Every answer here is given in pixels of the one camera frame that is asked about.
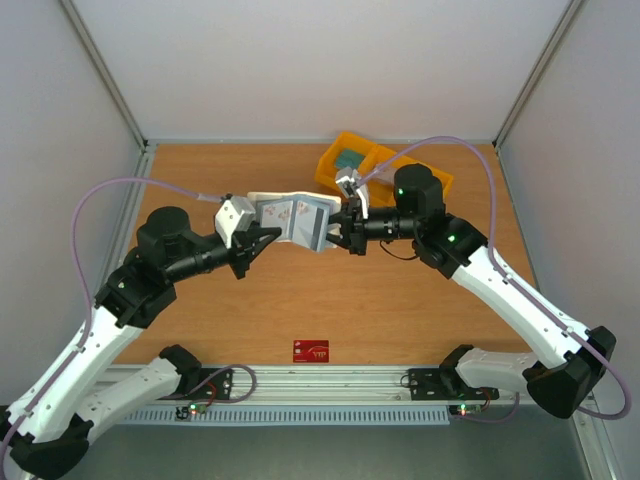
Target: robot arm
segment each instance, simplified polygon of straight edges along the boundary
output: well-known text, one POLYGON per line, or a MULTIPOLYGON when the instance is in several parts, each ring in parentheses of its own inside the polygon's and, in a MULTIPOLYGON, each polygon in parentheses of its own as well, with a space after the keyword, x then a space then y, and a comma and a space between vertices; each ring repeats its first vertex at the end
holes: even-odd
POLYGON ((535 301, 562 316, 569 331, 607 360, 615 347, 613 334, 605 327, 589 330, 565 315, 494 251, 495 260, 505 271, 505 276, 501 275, 489 257, 487 238, 469 222, 446 213, 442 185, 427 167, 414 164, 398 169, 394 179, 396 207, 367 207, 366 217, 361 203, 367 196, 352 193, 358 188, 357 177, 341 171, 336 179, 351 196, 330 219, 340 225, 340 236, 330 236, 329 241, 351 254, 365 255, 368 241, 412 239, 420 261, 479 297, 531 347, 532 353, 505 354, 461 345, 440 366, 442 381, 452 394, 461 382, 474 388, 527 391, 547 412, 570 417, 605 368, 508 280, 515 280, 535 301))
POLYGON ((95 297, 89 340, 79 348, 82 326, 45 374, 4 412, 0 433, 10 429, 15 478, 30 472, 43 480, 68 472, 90 443, 122 417, 156 398, 195 386, 199 362, 179 346, 161 352, 146 368, 95 395, 95 380, 116 356, 176 299, 174 283, 224 265, 241 279, 251 262, 281 233, 254 222, 243 197, 229 196, 216 215, 216 233, 191 231, 187 213, 176 207, 154 211, 137 231, 138 246, 95 297), (59 367, 65 364, 62 373, 59 367), (35 395, 50 385, 27 411, 35 395))

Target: yellow plastic tray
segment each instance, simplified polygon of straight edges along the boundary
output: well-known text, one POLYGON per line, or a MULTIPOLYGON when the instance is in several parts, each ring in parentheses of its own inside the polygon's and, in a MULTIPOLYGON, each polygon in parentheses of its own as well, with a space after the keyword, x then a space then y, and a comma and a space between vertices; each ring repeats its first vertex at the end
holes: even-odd
MULTIPOLYGON (((338 159, 340 152, 345 148, 365 156, 360 167, 358 167, 358 172, 360 172, 361 175, 366 175, 368 172, 373 170, 376 165, 389 160, 396 154, 396 152, 390 148, 378 145, 377 143, 367 140, 366 138, 359 137, 354 133, 342 132, 338 135, 336 141, 333 142, 324 155, 320 157, 318 168, 316 168, 316 174, 314 176, 314 180, 316 182, 337 192, 339 192, 340 189, 336 185, 336 173, 338 173, 338 169, 335 167, 335 162, 338 159)), ((420 163, 421 165, 429 167, 433 172, 433 175, 442 182, 442 193, 444 198, 447 197, 449 190, 451 190, 451 185, 453 184, 453 175, 450 173, 443 172, 442 170, 432 167, 427 163, 419 162, 418 160, 414 160, 413 158, 406 156, 398 158, 391 164, 390 168, 397 169, 411 163, 420 163)), ((367 185, 369 187, 371 206, 392 207, 396 204, 393 198, 393 187, 391 185, 377 182, 375 178, 373 178, 367 185)))

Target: wooden table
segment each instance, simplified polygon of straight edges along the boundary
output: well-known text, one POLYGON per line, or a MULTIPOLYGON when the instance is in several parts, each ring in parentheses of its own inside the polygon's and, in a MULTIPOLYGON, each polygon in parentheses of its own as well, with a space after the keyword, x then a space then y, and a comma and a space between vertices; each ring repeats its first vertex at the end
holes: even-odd
MULTIPOLYGON (((390 145, 400 149, 400 145, 390 145)), ((206 193, 295 190, 331 193, 313 181, 328 145, 160 145, 151 177, 206 193)), ((497 248, 528 281, 531 273, 493 147, 498 188, 497 248)), ((411 156, 454 175, 447 209, 488 231, 487 179, 466 149, 433 145, 411 156)), ((165 205, 187 210, 192 228, 213 230, 217 206, 148 187, 138 225, 165 205)), ((412 253, 409 242, 389 248, 412 253)), ((147 363, 179 343, 203 363, 287 364, 293 341, 329 340, 334 364, 437 364, 461 343, 498 351, 527 346, 471 293, 419 261, 403 262, 375 243, 366 257, 342 249, 322 254, 292 244, 270 246, 237 281, 231 269, 176 286, 178 300, 122 355, 147 363)))

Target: red card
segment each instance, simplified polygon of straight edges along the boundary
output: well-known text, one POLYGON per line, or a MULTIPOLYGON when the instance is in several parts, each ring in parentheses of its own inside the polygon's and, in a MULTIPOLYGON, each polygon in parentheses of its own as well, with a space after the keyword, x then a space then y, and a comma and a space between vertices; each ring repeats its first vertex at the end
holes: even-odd
POLYGON ((329 363, 329 340, 294 340, 293 363, 329 363))

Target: gray floor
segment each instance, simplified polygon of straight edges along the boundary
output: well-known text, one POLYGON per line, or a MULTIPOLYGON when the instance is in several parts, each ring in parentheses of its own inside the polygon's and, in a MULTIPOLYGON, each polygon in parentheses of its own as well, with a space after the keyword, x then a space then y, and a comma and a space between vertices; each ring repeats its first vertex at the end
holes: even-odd
POLYGON ((118 426, 64 478, 576 480, 586 472, 572 422, 523 408, 504 425, 118 426))

